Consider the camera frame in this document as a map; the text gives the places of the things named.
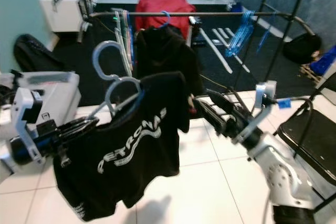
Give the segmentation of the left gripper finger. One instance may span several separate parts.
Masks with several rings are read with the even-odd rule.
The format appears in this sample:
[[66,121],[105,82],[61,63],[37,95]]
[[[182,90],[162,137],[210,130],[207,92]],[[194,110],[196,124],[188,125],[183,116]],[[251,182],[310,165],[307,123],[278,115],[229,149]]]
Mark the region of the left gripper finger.
[[94,131],[95,129],[96,129],[95,125],[78,126],[75,130],[73,130],[70,133],[70,138],[72,140],[76,140],[77,138],[82,138],[86,136],[87,134],[91,133],[91,131]]
[[96,127],[98,125],[99,119],[98,117],[79,117],[70,122],[70,130],[81,131],[81,130],[89,130],[92,127]]

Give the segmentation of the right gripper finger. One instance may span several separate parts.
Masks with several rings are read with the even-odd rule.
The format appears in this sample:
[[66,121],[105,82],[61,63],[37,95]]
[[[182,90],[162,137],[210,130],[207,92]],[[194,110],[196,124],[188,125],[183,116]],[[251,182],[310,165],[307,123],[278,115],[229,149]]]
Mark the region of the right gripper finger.
[[235,108],[235,105],[222,93],[216,92],[214,90],[206,90],[206,94],[208,94],[209,99],[211,99],[213,104],[225,111],[225,113],[231,113]]
[[211,106],[199,99],[194,100],[195,109],[211,126],[225,126],[226,121],[212,109]]

